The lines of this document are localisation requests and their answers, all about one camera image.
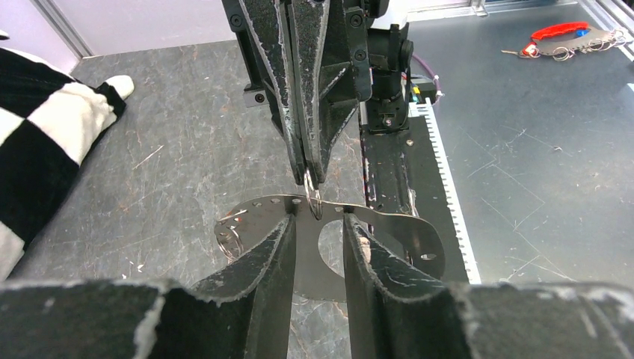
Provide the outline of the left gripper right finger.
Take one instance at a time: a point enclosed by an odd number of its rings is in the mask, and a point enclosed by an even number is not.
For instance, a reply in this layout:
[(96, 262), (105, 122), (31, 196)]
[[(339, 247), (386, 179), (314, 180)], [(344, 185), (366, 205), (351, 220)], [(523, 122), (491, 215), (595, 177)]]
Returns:
[(442, 283), (343, 218), (353, 358), (631, 358), (633, 291), (611, 283)]

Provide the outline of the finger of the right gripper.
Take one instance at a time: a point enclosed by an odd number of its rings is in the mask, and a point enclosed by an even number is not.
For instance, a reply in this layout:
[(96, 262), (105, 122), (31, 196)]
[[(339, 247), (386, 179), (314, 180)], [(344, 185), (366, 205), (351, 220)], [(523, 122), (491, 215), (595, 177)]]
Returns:
[(366, 1), (292, 1), (289, 16), (301, 146), (319, 185), (340, 132), (372, 95), (368, 6)]
[(303, 185), (306, 165), (286, 6), (282, 1), (240, 1), (239, 5), (254, 48), (262, 60), (265, 77), (271, 84), (293, 177), (298, 185)]

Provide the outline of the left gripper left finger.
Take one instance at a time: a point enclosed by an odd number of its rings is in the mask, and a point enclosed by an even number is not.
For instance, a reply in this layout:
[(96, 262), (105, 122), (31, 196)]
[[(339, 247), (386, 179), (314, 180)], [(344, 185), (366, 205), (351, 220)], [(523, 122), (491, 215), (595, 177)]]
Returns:
[(10, 280), (3, 358), (285, 358), (296, 220), (188, 289), (174, 280)]

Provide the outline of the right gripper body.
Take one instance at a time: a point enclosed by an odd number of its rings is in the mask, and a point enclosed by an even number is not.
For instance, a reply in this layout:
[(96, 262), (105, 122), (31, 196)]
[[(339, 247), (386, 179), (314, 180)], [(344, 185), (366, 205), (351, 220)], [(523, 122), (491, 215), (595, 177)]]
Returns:
[(313, 96), (365, 101), (388, 68), (387, 41), (407, 36), (404, 1), (223, 1), (250, 80), (247, 106)]

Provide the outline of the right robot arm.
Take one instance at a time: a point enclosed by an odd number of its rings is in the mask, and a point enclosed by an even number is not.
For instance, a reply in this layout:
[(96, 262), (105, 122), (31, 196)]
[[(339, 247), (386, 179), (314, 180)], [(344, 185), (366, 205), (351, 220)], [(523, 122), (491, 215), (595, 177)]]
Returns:
[(406, 126), (413, 42), (404, 1), (225, 1), (250, 79), (298, 185), (318, 188), (360, 105), (372, 131)]

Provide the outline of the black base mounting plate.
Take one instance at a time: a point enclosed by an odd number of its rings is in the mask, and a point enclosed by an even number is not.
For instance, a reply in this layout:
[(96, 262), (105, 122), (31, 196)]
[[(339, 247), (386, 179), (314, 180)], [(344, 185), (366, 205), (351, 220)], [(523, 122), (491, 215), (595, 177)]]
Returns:
[[(411, 129), (410, 119), (398, 122), (394, 117), (370, 116), (362, 120), (363, 175), (366, 203), (370, 208), (424, 219), (417, 210), (419, 185), (412, 173), (417, 154), (414, 144), (418, 137)], [(412, 264), (407, 252), (391, 249)]]

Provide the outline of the black and white checkered pillow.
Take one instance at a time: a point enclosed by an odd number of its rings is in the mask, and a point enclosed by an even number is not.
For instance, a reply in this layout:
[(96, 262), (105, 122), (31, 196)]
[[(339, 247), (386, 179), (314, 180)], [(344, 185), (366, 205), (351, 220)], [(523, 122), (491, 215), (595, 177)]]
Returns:
[(1, 280), (66, 200), (134, 89), (128, 75), (94, 87), (36, 55), (1, 48)]

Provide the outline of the red handled keyring plate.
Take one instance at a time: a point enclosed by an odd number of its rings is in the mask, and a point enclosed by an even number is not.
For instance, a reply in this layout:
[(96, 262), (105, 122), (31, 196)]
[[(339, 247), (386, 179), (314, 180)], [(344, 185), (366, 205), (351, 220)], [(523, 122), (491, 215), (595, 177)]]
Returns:
[(502, 50), (501, 53), (525, 59), (550, 57), (562, 62), (578, 53), (604, 52), (632, 42), (633, 35), (625, 28), (608, 31), (588, 22), (565, 22), (535, 31), (520, 50)]

